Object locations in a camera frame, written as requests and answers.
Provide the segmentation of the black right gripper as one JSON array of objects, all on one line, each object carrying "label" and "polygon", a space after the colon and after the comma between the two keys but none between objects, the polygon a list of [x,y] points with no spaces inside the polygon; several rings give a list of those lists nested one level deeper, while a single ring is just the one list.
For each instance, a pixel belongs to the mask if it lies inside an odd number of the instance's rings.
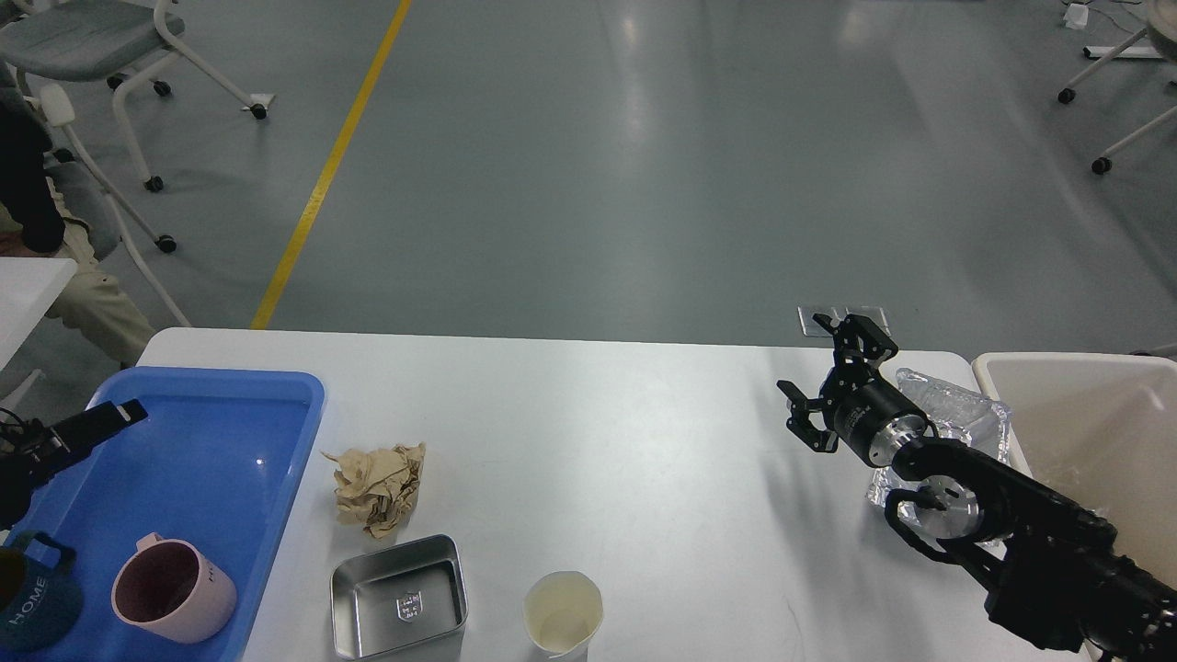
[{"label": "black right gripper", "polygon": [[[786,428],[818,454],[833,454],[844,441],[859,461],[886,468],[910,441],[930,431],[926,413],[886,380],[879,366],[898,353],[895,339],[860,315],[814,313],[822,337],[832,337],[833,366],[819,398],[807,398],[794,382],[777,380],[789,404]],[[811,417],[822,413],[825,430]]]}]

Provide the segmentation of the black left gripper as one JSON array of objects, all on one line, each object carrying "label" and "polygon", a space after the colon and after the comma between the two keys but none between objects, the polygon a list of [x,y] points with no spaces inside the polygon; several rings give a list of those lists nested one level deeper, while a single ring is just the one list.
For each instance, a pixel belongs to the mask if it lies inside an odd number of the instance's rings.
[{"label": "black left gripper", "polygon": [[88,456],[148,417],[142,403],[102,402],[49,428],[41,421],[4,423],[1,528],[8,531],[29,511],[32,495],[64,470],[69,456]]}]

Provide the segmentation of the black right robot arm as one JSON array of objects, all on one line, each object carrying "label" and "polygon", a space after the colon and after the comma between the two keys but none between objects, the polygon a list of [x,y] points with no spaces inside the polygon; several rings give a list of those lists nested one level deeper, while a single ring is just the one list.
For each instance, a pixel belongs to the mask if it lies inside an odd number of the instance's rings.
[{"label": "black right robot arm", "polygon": [[846,445],[907,482],[884,499],[891,531],[930,561],[966,570],[988,591],[988,618],[1037,648],[1090,644],[1103,661],[1173,660],[1173,589],[1113,551],[1110,519],[942,436],[880,373],[898,347],[878,323],[812,318],[831,336],[832,366],[814,398],[778,380],[786,426],[816,452]]}]

